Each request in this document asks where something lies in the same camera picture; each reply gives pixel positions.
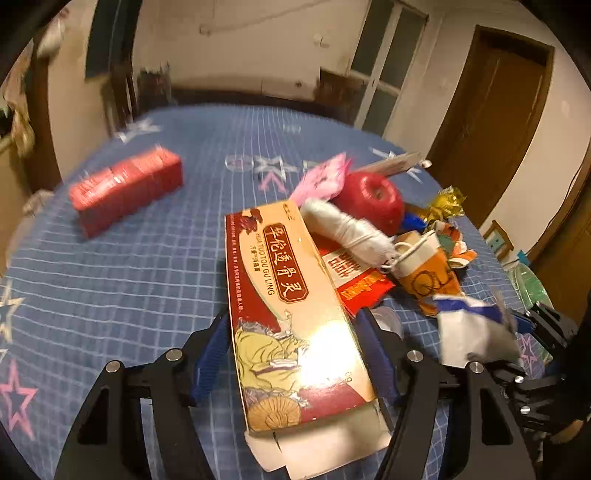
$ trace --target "metal screw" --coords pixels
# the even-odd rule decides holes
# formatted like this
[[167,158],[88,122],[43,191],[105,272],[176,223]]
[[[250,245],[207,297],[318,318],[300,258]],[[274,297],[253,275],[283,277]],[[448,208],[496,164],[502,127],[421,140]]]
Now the metal screw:
[[472,362],[470,363],[470,370],[476,374],[481,374],[484,371],[484,367],[480,362]]
[[409,353],[407,353],[407,358],[411,362],[420,362],[424,357],[423,354],[418,350],[410,350]]
[[110,374],[114,374],[120,368],[121,368],[121,362],[119,362],[118,360],[111,360],[105,366],[105,370],[107,370],[108,373],[110,373]]
[[183,351],[179,348],[171,348],[168,352],[166,352],[166,360],[169,362],[180,360],[182,356]]

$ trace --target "cable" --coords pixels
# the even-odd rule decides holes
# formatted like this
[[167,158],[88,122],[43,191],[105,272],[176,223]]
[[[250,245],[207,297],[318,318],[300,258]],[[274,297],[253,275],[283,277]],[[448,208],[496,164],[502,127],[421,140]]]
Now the cable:
[[[550,219],[550,221],[548,222],[548,225],[546,225],[546,227],[544,228],[544,232],[548,229],[548,227],[550,226],[550,224],[552,222],[554,222],[554,219],[557,217],[560,208],[562,207],[562,205],[564,204],[564,202],[566,201],[566,199],[569,196],[570,193],[570,189],[573,187],[573,183],[574,181],[577,179],[577,177],[579,176],[579,173],[581,172],[581,168],[583,168],[583,162],[581,162],[581,165],[579,165],[579,168],[577,169],[577,171],[575,172],[573,178],[570,180],[569,183],[569,188],[566,190],[566,195],[564,196],[564,199],[562,200],[562,202],[560,203],[560,207],[558,208],[558,210],[556,211],[556,213],[554,214],[554,216]],[[570,215],[570,212],[573,210],[574,206],[575,206],[576,202],[573,202],[573,204],[570,206],[570,209],[568,212],[566,212],[566,216],[564,217],[564,219],[566,220],[566,218]],[[529,255],[530,252],[534,249],[534,247],[531,247],[527,253],[525,254],[525,256]]]

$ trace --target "blue plastic piece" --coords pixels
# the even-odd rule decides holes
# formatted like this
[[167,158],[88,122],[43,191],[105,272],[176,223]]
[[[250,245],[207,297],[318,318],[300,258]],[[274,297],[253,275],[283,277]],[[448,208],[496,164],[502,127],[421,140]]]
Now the blue plastic piece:
[[422,218],[420,218],[418,215],[415,215],[414,213],[404,212],[404,217],[402,218],[402,223],[400,224],[398,232],[406,233],[416,230],[423,233],[425,228],[427,228],[427,224]]
[[517,252],[517,258],[518,260],[523,263],[526,267],[529,267],[531,262],[530,259],[527,258],[527,255],[525,253],[523,253],[523,250],[519,250]]
[[517,332],[524,335],[525,333],[532,333],[534,331],[534,322],[530,322],[527,318],[520,315],[514,315],[517,321]]
[[192,396],[197,403],[213,390],[217,372],[230,347],[230,314],[226,313],[197,361],[194,370]]

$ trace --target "wooden door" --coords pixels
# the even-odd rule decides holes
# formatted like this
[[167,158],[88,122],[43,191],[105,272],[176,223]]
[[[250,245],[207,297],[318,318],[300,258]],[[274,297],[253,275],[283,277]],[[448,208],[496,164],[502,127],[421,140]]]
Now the wooden door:
[[547,89],[547,55],[504,33],[477,31],[462,78],[429,152],[430,173],[466,196],[480,227],[517,171]]
[[591,184],[556,236],[532,263],[554,308],[579,323],[591,290]]

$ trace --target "bed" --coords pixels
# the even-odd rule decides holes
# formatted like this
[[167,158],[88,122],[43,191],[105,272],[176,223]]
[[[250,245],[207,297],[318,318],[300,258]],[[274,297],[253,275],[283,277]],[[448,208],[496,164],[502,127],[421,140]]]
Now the bed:
[[[85,240],[68,187],[123,158],[160,144],[183,159],[184,186]],[[402,150],[336,121],[259,106],[191,106],[150,112],[91,155],[58,189],[31,235],[14,255],[0,302],[0,413],[12,441],[43,479],[53,477],[70,426],[98,373],[110,359],[126,366],[153,361],[210,325],[227,303],[223,215],[283,199],[303,172],[346,151],[357,165],[379,160],[372,148]],[[439,185],[393,177],[406,202],[425,205]],[[478,258],[462,280],[466,294],[492,300],[499,288],[510,307],[521,303],[492,251],[467,218],[457,218]],[[405,332],[437,355],[436,322],[404,292],[384,301]],[[529,335],[519,345],[526,370],[543,373],[541,347]],[[194,409],[199,438],[217,478],[283,478],[264,472],[244,440],[233,355],[212,395]],[[142,406],[154,478],[159,463],[150,406]],[[441,464],[447,409],[439,408],[425,478]],[[326,478],[371,479],[383,452]]]

